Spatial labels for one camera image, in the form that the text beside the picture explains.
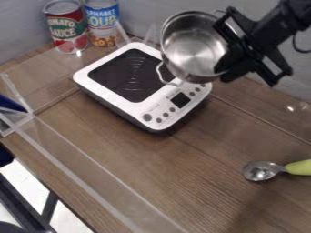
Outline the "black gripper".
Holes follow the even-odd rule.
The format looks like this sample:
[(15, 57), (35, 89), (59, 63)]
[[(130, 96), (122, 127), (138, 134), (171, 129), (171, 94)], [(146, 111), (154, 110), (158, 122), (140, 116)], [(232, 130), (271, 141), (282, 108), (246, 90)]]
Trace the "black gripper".
[(292, 34), (280, 5), (259, 21), (252, 21), (228, 6), (212, 27), (227, 42), (227, 51), (214, 66), (214, 72), (223, 73), (220, 80), (224, 83), (247, 73), (256, 73), (270, 86), (275, 86), (292, 74), (278, 49)]

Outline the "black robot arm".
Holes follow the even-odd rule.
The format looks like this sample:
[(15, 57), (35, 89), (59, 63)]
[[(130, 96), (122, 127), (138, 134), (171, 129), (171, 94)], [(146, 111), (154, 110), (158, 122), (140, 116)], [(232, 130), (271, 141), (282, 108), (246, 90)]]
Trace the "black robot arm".
[(259, 21), (248, 19), (232, 6), (212, 27), (227, 42), (227, 51), (214, 72), (230, 83), (247, 73), (256, 73), (270, 86), (292, 68), (278, 46), (311, 26), (311, 0), (280, 0)]

